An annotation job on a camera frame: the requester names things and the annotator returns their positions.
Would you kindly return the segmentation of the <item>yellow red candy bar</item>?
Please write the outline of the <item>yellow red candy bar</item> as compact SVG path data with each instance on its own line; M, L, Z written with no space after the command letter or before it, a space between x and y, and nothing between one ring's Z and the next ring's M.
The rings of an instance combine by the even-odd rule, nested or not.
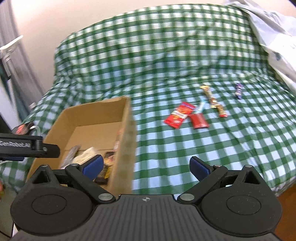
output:
M213 93L211 92L210 86L202 85L200 88L203 90L204 94L208 98L208 101L210 103L210 108L216 108L218 110L219 116L221 118L226 118L228 116L228 114L224 110L224 107L213 96Z

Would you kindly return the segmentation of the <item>silver stick snack packet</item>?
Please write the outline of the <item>silver stick snack packet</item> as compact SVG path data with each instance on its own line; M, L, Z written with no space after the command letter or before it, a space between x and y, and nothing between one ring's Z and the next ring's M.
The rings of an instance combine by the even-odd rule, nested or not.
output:
M62 163L60 165L60 169L64 169L66 166L68 166L72 163L72 161L75 158L80 147L81 147L81 145L75 145L74 147L72 147L69 150L69 152L67 153L66 157L64 158L64 160L62 161Z

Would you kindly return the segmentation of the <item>brown cardboard box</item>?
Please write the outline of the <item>brown cardboard box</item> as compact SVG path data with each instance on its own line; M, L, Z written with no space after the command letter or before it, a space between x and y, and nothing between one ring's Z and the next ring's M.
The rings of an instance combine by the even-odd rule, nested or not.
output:
M115 163L104 188L114 196L131 194L137 129L131 100L125 96L81 104L62 111L44 139L46 143L60 148L60 156L55 159L34 159L27 177L30 178L41 164L48 164L52 169L60 168L75 145L81 145L81 153L91 147L100 155L113 151L119 130L122 133L114 156Z

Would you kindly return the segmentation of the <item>red white coffee stick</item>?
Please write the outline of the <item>red white coffee stick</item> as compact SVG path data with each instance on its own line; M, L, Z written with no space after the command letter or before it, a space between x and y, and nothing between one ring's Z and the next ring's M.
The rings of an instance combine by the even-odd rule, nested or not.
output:
M113 147L113 151L114 152L116 152L117 149L118 149L118 146L119 146L119 143L120 143L120 139L121 139L121 133L122 133L122 130L119 130L118 131L118 134L116 136L116 140L115 140L114 147Z

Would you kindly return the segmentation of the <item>red snack packet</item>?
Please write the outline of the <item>red snack packet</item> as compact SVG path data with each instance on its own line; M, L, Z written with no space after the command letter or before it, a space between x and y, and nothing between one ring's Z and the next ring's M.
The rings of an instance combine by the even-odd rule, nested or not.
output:
M193 113L196 106L187 102L182 102L174 111L164 120L164 123L172 128L180 128L184 120Z

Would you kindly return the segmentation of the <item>white rice cracker bar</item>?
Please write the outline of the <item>white rice cracker bar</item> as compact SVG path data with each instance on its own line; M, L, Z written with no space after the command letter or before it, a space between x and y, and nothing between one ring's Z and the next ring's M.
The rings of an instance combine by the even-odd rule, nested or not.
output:
M87 161L89 161L91 158L93 158L96 155L98 155L98 151L94 147L91 147L91 148L85 150L84 152L82 152L81 154L79 154L78 156L76 156L72 160L72 164L83 165L84 163L86 163Z

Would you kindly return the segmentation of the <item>purple candy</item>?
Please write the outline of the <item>purple candy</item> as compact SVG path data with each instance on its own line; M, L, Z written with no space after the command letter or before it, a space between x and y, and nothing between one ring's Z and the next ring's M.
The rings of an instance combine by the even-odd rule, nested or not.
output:
M243 85L241 83L236 83L235 96L237 99L242 99L242 89Z

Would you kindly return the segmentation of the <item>small red wrapped bar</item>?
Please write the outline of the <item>small red wrapped bar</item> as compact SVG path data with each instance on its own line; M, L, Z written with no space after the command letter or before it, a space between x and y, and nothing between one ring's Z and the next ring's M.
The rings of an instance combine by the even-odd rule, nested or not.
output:
M189 118L192 122L194 129L209 127L209 124L205 120L204 115L202 113L191 114L191 115L189 115Z

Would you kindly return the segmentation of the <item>white printed cloth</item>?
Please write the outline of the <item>white printed cloth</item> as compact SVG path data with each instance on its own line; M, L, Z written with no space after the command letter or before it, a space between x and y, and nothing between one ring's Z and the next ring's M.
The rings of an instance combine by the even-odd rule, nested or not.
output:
M295 93L295 17L264 10L255 1L225 1L245 12L268 62Z

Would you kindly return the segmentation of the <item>grey curtain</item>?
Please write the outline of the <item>grey curtain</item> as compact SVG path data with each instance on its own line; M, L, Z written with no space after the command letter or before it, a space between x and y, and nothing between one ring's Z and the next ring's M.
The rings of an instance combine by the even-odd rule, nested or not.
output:
M1 1L1 46L20 37L16 26L11 1ZM32 111L31 104L38 103L45 91L37 79L22 41L16 43L3 61L4 68L12 75L12 85L16 98L16 109L20 121L24 121Z

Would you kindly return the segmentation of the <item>green checkered sofa cover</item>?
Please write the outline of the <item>green checkered sofa cover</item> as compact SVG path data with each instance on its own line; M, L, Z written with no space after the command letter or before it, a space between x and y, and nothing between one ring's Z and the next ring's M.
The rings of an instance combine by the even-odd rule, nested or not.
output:
M54 84L27 117L45 136L66 108L129 96L137 124L135 194L179 194L196 183L189 159L250 164L272 191L295 182L295 95L277 80L247 15L233 6L175 4L100 21L63 40ZM243 85L242 99L235 96ZM228 114L210 108L200 88ZM164 120L182 102L208 128Z

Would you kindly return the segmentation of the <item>black smartphone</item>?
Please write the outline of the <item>black smartphone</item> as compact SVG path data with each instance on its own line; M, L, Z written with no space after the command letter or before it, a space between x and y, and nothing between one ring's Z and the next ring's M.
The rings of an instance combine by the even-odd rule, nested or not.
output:
M31 121L21 124L12 129L14 135L28 135L34 128L35 124Z

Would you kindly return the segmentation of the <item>black gold chocolate box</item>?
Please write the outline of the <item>black gold chocolate box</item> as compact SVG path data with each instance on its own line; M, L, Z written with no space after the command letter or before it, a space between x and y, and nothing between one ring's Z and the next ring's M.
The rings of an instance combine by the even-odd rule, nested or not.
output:
M94 179L94 182L98 185L106 185L108 183L111 171L112 171L112 166L115 163L115 152L114 151L109 151L106 152L103 160L104 160L104 165L102 171L98 174L98 176Z

